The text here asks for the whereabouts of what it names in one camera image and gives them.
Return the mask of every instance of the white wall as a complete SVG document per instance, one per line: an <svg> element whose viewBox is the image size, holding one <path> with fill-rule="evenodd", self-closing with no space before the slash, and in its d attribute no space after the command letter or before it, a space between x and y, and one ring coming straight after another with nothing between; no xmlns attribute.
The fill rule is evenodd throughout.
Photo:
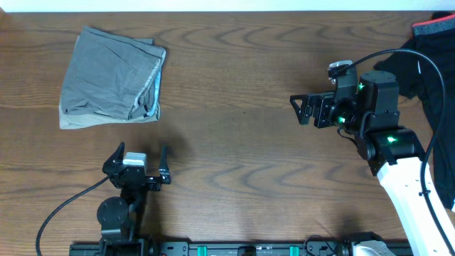
<svg viewBox="0 0 455 256"><path fill-rule="evenodd" d="M35 11L436 11L455 0L0 0L7 12Z"/></svg>

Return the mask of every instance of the green clip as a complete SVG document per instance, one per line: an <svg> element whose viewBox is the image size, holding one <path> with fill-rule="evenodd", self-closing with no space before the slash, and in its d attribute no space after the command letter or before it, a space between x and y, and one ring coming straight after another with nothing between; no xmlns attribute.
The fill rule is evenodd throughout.
<svg viewBox="0 0 455 256"><path fill-rule="evenodd" d="M198 247L198 256L207 256L207 247L206 246Z"/></svg>
<svg viewBox="0 0 455 256"><path fill-rule="evenodd" d="M299 256L299 247L298 246L291 246L289 248L289 256Z"/></svg>

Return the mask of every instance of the gray cloth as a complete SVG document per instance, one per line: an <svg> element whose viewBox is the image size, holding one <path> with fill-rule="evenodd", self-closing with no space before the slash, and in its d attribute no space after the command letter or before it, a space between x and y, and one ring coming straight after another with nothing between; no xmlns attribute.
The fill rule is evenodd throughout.
<svg viewBox="0 0 455 256"><path fill-rule="evenodd" d="M84 28L63 82L60 128L158 120L166 51L152 43Z"/></svg>

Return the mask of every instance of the black garment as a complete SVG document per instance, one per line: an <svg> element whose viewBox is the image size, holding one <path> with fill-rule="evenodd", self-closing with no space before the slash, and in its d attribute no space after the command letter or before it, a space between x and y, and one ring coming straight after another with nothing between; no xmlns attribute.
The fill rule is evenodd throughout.
<svg viewBox="0 0 455 256"><path fill-rule="evenodd" d="M417 50L432 59L446 85L447 116L434 146L434 185L444 207L452 209L455 199L455 15L433 23L416 24L413 29L415 37L403 48ZM441 114L441 87L432 66L413 55L394 53L377 63L375 69L395 74L401 95L419 97L434 131Z"/></svg>

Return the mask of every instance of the wooden tabletop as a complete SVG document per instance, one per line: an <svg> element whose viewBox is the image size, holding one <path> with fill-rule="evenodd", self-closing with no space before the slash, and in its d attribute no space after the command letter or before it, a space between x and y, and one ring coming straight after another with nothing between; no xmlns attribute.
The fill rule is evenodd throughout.
<svg viewBox="0 0 455 256"><path fill-rule="evenodd" d="M172 184L149 194L143 231L159 238L304 240L374 231L405 238L386 192L336 129L300 126L289 96L332 88L327 66L400 47L427 12L8 14L0 32L0 255L33 255L36 233L64 200L98 182L126 142L171 148ZM161 120L60 130L58 101L83 26L167 49ZM372 69L366 62L358 73ZM400 123L424 146L418 100L400 98ZM105 183L61 210L44 255L98 241Z"/></svg>

